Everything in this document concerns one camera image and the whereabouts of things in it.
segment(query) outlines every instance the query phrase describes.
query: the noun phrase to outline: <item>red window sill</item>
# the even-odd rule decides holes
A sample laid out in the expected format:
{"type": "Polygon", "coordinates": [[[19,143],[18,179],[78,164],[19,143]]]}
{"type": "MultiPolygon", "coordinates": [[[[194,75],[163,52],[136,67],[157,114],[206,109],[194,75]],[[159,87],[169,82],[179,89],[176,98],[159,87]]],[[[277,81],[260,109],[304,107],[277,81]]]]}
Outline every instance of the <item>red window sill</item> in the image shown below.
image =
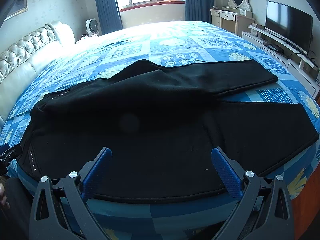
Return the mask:
{"type": "Polygon", "coordinates": [[[123,8],[120,10],[120,12],[128,11],[135,8],[140,8],[140,7],[152,6],[152,5],[175,4],[175,3],[186,3],[186,1],[159,1],[159,2],[144,3],[144,4],[136,4],[127,8],[123,8]]]}

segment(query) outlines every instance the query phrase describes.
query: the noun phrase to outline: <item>wooden floor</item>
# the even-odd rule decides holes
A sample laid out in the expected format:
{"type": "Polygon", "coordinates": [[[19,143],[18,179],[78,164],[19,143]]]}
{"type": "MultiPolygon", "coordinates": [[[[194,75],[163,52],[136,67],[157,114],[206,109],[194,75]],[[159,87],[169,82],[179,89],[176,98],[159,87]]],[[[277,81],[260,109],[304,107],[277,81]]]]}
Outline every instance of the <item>wooden floor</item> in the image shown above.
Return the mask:
{"type": "Polygon", "coordinates": [[[320,165],[311,174],[304,189],[292,200],[295,240],[307,230],[320,210],[320,165]]]}

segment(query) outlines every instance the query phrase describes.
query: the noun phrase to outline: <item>hand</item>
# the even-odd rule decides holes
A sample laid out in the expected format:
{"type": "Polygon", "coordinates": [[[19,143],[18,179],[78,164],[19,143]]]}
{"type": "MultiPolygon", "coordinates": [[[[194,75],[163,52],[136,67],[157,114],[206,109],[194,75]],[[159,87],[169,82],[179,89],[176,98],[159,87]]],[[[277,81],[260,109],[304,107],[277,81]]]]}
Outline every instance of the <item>hand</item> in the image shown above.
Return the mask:
{"type": "Polygon", "coordinates": [[[4,186],[0,183],[0,204],[4,209],[9,209],[10,205],[7,202],[7,196],[4,193],[4,186]]]}

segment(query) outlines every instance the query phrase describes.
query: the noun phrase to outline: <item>fan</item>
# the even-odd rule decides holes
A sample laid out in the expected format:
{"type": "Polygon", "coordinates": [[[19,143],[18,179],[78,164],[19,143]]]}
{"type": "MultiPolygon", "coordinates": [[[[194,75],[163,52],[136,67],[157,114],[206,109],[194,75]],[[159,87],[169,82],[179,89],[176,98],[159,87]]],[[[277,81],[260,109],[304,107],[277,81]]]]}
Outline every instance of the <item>fan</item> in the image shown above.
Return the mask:
{"type": "Polygon", "coordinates": [[[86,21],[86,26],[87,26],[87,33],[88,36],[91,37],[94,34],[97,34],[100,36],[99,31],[98,31],[98,22],[96,19],[91,19],[86,21]]]}

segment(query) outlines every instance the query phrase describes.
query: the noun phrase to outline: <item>blue gripper pad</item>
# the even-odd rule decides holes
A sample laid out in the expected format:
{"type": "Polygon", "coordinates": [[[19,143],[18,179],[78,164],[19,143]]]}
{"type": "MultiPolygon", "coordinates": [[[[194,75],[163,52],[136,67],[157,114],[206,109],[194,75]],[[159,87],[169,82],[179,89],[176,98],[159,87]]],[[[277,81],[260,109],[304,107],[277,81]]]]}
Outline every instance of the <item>blue gripper pad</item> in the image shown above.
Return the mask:
{"type": "Polygon", "coordinates": [[[243,197],[242,181],[217,148],[211,151],[211,161],[229,195],[240,201],[243,197]]]}
{"type": "Polygon", "coordinates": [[[6,150],[10,149],[10,145],[8,143],[5,143],[0,146],[0,154],[4,153],[6,150]]]}
{"type": "Polygon", "coordinates": [[[110,149],[105,149],[101,154],[100,158],[93,165],[88,175],[82,182],[82,193],[81,197],[84,202],[88,199],[93,198],[97,191],[98,186],[104,178],[106,170],[109,168],[112,159],[112,152],[110,149]]]}

